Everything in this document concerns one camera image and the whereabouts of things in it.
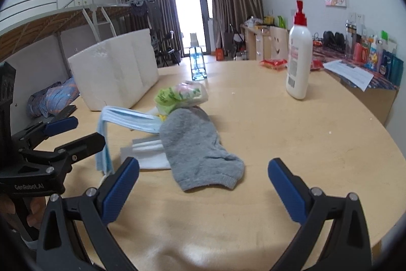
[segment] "metal screw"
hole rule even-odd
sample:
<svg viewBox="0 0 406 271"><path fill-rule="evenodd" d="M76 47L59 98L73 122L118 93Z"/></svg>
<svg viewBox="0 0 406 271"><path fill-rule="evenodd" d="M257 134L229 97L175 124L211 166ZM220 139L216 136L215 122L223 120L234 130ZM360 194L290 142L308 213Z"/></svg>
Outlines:
<svg viewBox="0 0 406 271"><path fill-rule="evenodd" d="M96 193L97 193L97 189L94 187L88 188L86 191L86 195L88 197L94 197Z"/></svg>
<svg viewBox="0 0 406 271"><path fill-rule="evenodd" d="M352 201L357 201L358 200L358 195L356 193L351 192L349 195L350 199Z"/></svg>
<svg viewBox="0 0 406 271"><path fill-rule="evenodd" d="M313 194L315 197L319 197L320 195L323 194L323 191L320 187L313 187L310 191L311 194Z"/></svg>
<svg viewBox="0 0 406 271"><path fill-rule="evenodd" d="M49 198L52 202L55 202L56 200L59 199L59 195L56 193L52 194L51 197Z"/></svg>

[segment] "sock cuff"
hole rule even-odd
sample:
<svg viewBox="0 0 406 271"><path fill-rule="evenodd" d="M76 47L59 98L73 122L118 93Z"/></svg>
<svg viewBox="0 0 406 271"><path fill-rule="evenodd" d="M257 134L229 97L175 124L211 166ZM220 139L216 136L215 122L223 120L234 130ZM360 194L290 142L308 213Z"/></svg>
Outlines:
<svg viewBox="0 0 406 271"><path fill-rule="evenodd" d="M199 178L186 178L177 181L182 190L187 191L196 187L209 186L209 185L223 185L229 189L233 189L237 184L237 179L224 175L222 173L213 175L208 174Z"/></svg>

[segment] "styrofoam block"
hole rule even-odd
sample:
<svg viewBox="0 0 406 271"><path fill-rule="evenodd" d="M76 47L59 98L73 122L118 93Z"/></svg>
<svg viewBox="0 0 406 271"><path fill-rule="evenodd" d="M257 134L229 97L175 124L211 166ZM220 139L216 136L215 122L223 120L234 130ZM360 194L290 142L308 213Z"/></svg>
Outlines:
<svg viewBox="0 0 406 271"><path fill-rule="evenodd" d="M104 40L68 62L90 110L107 105L131 108L158 81L149 29Z"/></svg>

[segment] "barcode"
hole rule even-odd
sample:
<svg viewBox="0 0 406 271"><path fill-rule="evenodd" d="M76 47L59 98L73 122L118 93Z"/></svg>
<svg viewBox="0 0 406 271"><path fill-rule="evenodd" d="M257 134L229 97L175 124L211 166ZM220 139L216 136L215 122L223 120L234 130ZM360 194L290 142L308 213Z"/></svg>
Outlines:
<svg viewBox="0 0 406 271"><path fill-rule="evenodd" d="M298 63L297 63L297 61L294 61L293 59L290 59L288 67L289 68L287 70L288 70L289 75L296 76L296 74L298 72Z"/></svg>
<svg viewBox="0 0 406 271"><path fill-rule="evenodd" d="M295 87L295 80L291 77L288 77L287 79L287 83L291 86L291 87Z"/></svg>

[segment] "patterned tablecloth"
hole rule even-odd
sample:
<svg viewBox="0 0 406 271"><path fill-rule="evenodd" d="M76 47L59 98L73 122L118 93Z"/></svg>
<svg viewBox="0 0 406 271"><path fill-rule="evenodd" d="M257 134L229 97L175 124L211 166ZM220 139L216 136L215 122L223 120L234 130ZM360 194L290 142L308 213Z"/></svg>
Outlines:
<svg viewBox="0 0 406 271"><path fill-rule="evenodd" d="M345 59L345 56L344 56L343 53L339 53L339 52L337 52L337 51L335 51L335 50L333 50L331 48L328 48L328 47L325 47L325 46L313 46L313 59L318 59L318 60L322 61L323 63L341 59L346 63L351 63L353 65L361 67L364 70L366 70L366 71L368 71L368 72L370 72L371 74L374 75L374 78L369 83L368 88L385 89L385 90L399 90L398 86L396 86L393 83L389 82L381 74L377 73L376 71L369 70L368 68L364 68L363 63ZM345 77L342 77L340 75L337 75L337 76L339 76L349 86L351 86L353 88L357 87L356 85L354 85L351 81L349 81Z"/></svg>

